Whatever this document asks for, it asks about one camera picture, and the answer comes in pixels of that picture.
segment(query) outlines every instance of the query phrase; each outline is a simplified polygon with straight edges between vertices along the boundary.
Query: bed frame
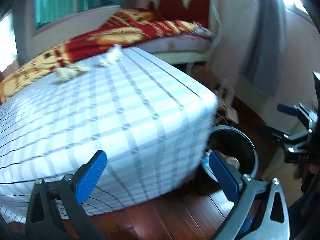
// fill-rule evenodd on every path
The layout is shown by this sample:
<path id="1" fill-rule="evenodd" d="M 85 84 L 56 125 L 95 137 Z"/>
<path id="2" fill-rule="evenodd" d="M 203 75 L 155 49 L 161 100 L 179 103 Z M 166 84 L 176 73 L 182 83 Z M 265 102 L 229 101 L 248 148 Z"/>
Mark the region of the bed frame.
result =
<path id="1" fill-rule="evenodd" d="M 153 55 L 171 65 L 208 62 L 222 37 L 222 24 L 217 10 L 218 5 L 218 0 L 151 0 L 148 9 L 159 12 L 166 20 L 197 21 L 213 33 L 216 33 L 212 45 L 205 53 L 179 51 L 156 52 Z"/>

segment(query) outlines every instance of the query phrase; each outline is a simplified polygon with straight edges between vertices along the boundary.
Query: pink mattress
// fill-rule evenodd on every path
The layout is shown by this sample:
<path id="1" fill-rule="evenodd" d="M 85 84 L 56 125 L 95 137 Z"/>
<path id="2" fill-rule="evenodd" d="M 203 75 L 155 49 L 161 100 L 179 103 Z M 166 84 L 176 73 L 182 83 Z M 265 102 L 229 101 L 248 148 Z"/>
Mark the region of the pink mattress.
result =
<path id="1" fill-rule="evenodd" d="M 204 53 L 211 46 L 212 41 L 191 34 L 159 38 L 137 44 L 135 47 L 148 53 L 165 53 L 179 51 L 196 51 Z"/>

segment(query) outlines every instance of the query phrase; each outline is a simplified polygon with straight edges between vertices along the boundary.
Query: headboard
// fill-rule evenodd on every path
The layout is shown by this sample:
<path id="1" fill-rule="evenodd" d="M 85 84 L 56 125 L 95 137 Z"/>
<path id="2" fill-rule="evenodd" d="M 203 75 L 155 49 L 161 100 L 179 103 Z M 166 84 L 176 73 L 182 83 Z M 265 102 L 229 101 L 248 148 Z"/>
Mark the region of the headboard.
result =
<path id="1" fill-rule="evenodd" d="M 217 0 L 152 0 L 148 9 L 158 11 L 166 20 L 199 22 L 210 27 L 210 8 Z"/>

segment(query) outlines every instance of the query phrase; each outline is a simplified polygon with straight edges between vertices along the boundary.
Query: blanket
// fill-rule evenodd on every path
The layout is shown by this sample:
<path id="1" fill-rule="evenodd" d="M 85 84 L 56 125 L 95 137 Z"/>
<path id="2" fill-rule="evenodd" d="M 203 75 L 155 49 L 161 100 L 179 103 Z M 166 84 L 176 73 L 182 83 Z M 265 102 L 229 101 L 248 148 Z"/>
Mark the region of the blanket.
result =
<path id="1" fill-rule="evenodd" d="M 0 83 L 1 103 L 55 68 L 104 53 L 114 44 L 134 46 L 144 41 L 189 32 L 199 26 L 198 23 L 179 20 L 166 21 L 159 14 L 145 9 L 122 9 L 100 28 L 48 49 L 5 78 Z"/>

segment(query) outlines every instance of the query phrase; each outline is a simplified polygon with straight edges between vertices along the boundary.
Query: red headboard panel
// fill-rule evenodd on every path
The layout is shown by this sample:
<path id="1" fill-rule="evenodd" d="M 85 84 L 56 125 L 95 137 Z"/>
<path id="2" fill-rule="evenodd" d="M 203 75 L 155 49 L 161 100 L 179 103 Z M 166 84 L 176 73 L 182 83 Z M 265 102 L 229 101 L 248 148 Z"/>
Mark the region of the red headboard panel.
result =
<path id="1" fill-rule="evenodd" d="M 199 22 L 204 27 L 209 24 L 210 0 L 190 0 L 185 8 L 182 0 L 160 0 L 158 9 L 154 3 L 149 3 L 149 10 L 157 10 L 166 20 L 182 20 Z"/>

